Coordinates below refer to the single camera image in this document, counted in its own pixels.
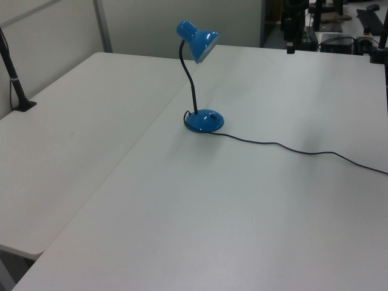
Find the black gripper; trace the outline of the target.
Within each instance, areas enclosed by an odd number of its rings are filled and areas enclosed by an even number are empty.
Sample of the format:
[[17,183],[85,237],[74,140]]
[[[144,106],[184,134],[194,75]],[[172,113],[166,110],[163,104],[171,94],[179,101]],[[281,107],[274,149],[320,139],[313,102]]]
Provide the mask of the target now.
[[297,27],[300,19],[304,17],[306,9],[307,1],[305,0],[283,0],[281,27],[284,28],[287,54],[295,53],[301,47],[301,33],[299,29],[294,29],[292,39],[292,28],[288,26],[292,24],[294,27]]

